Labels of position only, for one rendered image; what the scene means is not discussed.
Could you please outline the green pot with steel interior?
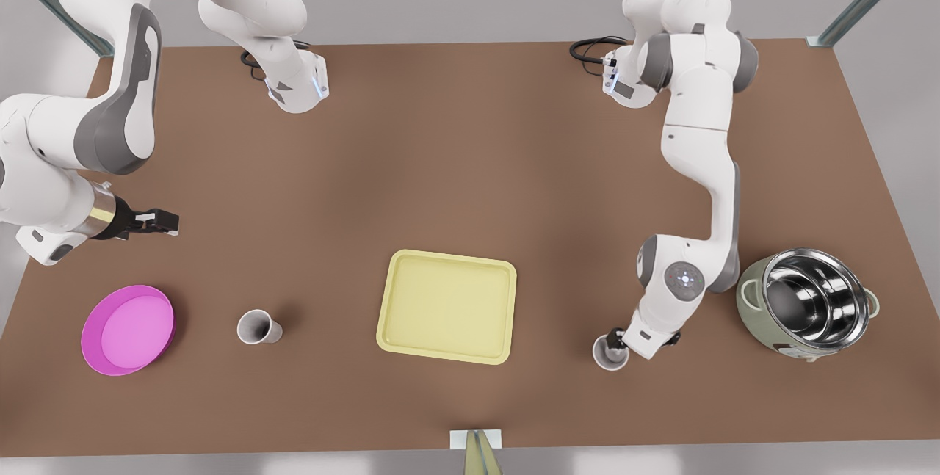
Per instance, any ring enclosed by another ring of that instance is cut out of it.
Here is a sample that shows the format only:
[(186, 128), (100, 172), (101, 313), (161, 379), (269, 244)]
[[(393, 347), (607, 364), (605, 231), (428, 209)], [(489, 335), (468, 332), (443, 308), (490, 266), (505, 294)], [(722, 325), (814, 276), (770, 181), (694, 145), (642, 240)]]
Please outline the green pot with steel interior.
[(812, 363), (856, 344), (881, 310), (842, 261), (792, 248), (751, 264), (736, 289), (739, 315), (768, 349)]

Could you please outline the white IKEA cup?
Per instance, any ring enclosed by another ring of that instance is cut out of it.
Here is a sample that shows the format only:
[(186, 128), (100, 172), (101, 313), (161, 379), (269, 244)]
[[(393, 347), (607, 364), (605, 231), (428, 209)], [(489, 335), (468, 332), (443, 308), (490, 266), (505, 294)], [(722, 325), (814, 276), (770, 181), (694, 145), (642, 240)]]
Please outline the white IKEA cup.
[(283, 328), (268, 311), (251, 310), (239, 318), (237, 337), (243, 344), (275, 344), (280, 341)]
[(595, 363), (605, 371), (621, 370), (630, 358), (630, 348), (624, 351), (608, 350), (607, 335), (602, 335), (592, 345), (592, 357)]

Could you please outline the yellow rectangular tray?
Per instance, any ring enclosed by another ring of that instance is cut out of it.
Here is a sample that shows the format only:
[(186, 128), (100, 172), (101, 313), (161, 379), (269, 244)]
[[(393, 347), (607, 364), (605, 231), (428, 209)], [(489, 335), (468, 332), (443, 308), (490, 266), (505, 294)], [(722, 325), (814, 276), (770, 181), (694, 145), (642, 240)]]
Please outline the yellow rectangular tray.
[(376, 342), (387, 352), (490, 366), (510, 355), (518, 275), (507, 261), (398, 250)]

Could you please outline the pink round bowl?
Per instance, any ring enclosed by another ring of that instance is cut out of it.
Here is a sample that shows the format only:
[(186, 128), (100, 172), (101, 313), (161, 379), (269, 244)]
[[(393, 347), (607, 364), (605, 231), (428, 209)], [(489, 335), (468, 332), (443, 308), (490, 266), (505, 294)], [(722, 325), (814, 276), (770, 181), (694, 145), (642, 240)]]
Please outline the pink round bowl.
[(133, 374), (164, 354), (175, 331), (175, 312), (164, 292), (126, 286), (101, 299), (88, 314), (80, 341), (82, 357), (98, 374)]

